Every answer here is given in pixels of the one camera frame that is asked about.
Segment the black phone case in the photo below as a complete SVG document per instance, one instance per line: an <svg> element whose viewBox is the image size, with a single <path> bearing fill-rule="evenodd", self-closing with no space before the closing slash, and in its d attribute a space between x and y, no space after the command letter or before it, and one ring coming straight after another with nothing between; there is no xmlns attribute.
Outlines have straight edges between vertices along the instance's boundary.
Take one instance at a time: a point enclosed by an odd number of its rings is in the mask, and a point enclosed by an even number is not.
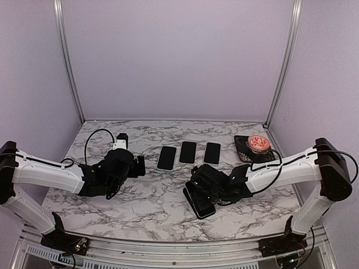
<svg viewBox="0 0 359 269"><path fill-rule="evenodd" d="M185 195L187 201L189 202L193 212L194 212L194 204L212 204L211 200L207 198L206 195L192 189L188 186L184 187L183 194Z"/></svg>

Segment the black smartphone green edge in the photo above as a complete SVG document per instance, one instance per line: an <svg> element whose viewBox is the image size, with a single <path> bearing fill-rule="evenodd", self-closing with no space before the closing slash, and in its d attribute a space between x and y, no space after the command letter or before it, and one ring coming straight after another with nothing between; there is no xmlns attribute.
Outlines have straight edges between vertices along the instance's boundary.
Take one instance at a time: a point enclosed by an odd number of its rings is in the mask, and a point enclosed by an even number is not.
<svg viewBox="0 0 359 269"><path fill-rule="evenodd" d="M216 209L212 204L194 204L194 212L198 219L202 220L216 213Z"/></svg>

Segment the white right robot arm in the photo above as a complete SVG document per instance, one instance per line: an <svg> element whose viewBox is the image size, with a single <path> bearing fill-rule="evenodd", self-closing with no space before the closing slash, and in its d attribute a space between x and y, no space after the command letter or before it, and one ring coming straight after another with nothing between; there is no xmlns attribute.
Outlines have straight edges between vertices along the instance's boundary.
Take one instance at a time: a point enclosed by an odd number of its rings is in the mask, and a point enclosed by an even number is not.
<svg viewBox="0 0 359 269"><path fill-rule="evenodd" d="M271 188L315 182L315 188L303 206L286 222L278 246L290 251L310 228L336 202L347 199L352 191L345 158L326 138L318 138L313 147L289 157L267 163L242 164L230 175L209 164L194 167L183 189L198 219L215 213L215 205L232 205Z"/></svg>

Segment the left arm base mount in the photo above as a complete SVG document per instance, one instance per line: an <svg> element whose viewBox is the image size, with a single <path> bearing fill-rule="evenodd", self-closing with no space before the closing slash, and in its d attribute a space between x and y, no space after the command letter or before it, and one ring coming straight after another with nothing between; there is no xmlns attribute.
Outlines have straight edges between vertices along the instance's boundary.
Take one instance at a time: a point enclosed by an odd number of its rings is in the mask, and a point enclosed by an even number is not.
<svg viewBox="0 0 359 269"><path fill-rule="evenodd" d="M71 235L65 232L63 222L55 212L52 212L55 230L42 235L41 245L70 254L85 256L88 252L89 239L83 236Z"/></svg>

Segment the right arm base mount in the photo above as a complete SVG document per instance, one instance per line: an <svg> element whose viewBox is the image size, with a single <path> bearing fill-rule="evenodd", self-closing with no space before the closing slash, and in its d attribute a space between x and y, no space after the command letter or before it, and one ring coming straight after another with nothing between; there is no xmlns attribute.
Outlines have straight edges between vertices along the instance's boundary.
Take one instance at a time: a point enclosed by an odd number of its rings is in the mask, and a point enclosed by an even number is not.
<svg viewBox="0 0 359 269"><path fill-rule="evenodd" d="M291 224L292 216L287 220L282 235L258 241L262 257L276 256L307 247L306 235L295 234L292 231Z"/></svg>

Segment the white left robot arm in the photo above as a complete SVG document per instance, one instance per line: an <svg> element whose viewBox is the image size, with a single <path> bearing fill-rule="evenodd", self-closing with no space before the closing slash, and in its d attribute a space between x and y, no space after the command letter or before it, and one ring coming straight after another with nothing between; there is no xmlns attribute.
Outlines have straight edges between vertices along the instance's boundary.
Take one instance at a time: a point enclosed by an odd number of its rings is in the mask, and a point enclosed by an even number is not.
<svg viewBox="0 0 359 269"><path fill-rule="evenodd" d="M21 187L21 184L60 189L82 197L112 199L128 178L145 175L145 159L134 157L126 148L109 150L95 165L64 164L37 159L7 141L1 146L1 205L36 227L58 249L67 249L71 237L62 221L47 212Z"/></svg>

